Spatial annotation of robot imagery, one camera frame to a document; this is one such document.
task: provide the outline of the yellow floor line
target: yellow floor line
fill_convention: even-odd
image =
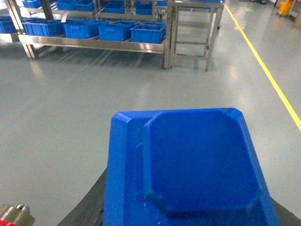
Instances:
[[[260,56],[258,55],[257,51],[255,50],[254,46],[252,45],[252,43],[250,42],[250,40],[248,39],[248,37],[246,36],[245,32],[243,31],[243,29],[241,28],[241,26],[239,25],[239,23],[237,22],[236,18],[233,16],[233,14],[231,13],[230,9],[228,8],[228,6],[225,5],[225,8],[227,9],[227,11],[229,12],[230,16],[232,17],[234,23],[236,24],[237,28],[239,29],[240,33],[242,34],[242,36],[244,37],[245,41],[247,42],[247,44],[249,45],[251,51],[253,52],[254,56],[256,57],[257,61],[259,62],[260,66],[262,67],[262,69],[264,70],[265,74],[267,75],[269,81],[272,83],[274,89],[276,90],[276,92],[278,93],[280,99],[282,100],[283,104],[285,105],[286,109],[288,110],[289,114],[291,115],[292,119],[294,120],[294,122],[296,123],[297,127],[299,128],[299,130],[301,131],[301,120],[298,117],[298,115],[296,114],[295,110],[293,109],[293,107],[291,106],[290,102],[288,102],[287,98],[285,97],[285,95],[283,94],[282,90],[280,89],[280,87],[278,86],[277,82],[275,81],[275,79],[273,78],[272,74],[269,72],[268,68],[266,67],[265,63],[263,62],[263,60],[260,58]]]

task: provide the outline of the red part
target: red part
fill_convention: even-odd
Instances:
[[[15,224],[12,224],[10,222],[4,221],[4,220],[0,220],[0,226],[17,226]]]

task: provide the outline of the floor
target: floor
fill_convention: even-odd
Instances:
[[[227,4],[301,116],[301,29],[272,5]],[[250,7],[253,12],[245,12]],[[186,27],[207,15],[181,14]],[[179,52],[197,51],[187,46]],[[106,168],[110,119],[118,111],[235,107],[244,113],[271,196],[301,218],[301,133],[225,10],[213,60],[66,49],[30,60],[0,45],[0,203],[25,203],[36,226],[57,225]]]

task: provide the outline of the blue object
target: blue object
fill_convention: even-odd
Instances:
[[[242,113],[113,116],[103,226],[280,226]]]
[[[137,15],[152,15],[152,5],[137,5],[136,6]]]
[[[89,39],[99,35],[98,26],[109,24],[109,21],[89,20],[65,24],[66,38]]]
[[[99,40],[125,41],[131,38],[131,25],[128,24],[108,24],[98,27]]]
[[[93,12],[95,9],[93,0],[80,0],[75,3],[75,6],[78,11],[84,12]]]
[[[139,21],[123,21],[123,20],[120,20],[120,21],[116,21],[112,24],[129,25],[131,27],[135,27],[135,26],[139,25],[140,22]]]
[[[23,0],[25,8],[40,8],[42,7],[40,0]]]
[[[131,28],[132,42],[145,42],[159,44],[165,37],[166,27],[156,25],[139,25]]]
[[[155,25],[155,26],[161,26],[164,27],[163,29],[163,35],[164,37],[166,36],[166,23],[159,23],[159,22],[144,22],[142,24],[146,24],[146,25]]]
[[[79,0],[59,0],[56,5],[58,10],[77,10],[76,3]]]
[[[152,1],[137,1],[135,4],[137,6],[139,6],[139,5],[151,5]]]
[[[167,7],[167,1],[157,1],[157,6]]]
[[[53,37],[65,34],[63,23],[60,21],[43,21],[23,22],[27,35]]]
[[[123,1],[113,1],[109,2],[105,7],[104,11],[106,13],[124,13],[125,8],[124,8],[124,2]]]
[[[10,16],[0,16],[0,33],[14,34],[17,30]]]

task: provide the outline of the metal fitting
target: metal fitting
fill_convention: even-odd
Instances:
[[[12,223],[16,226],[32,226],[35,219],[30,214],[30,208],[24,204],[0,207],[0,221]]]

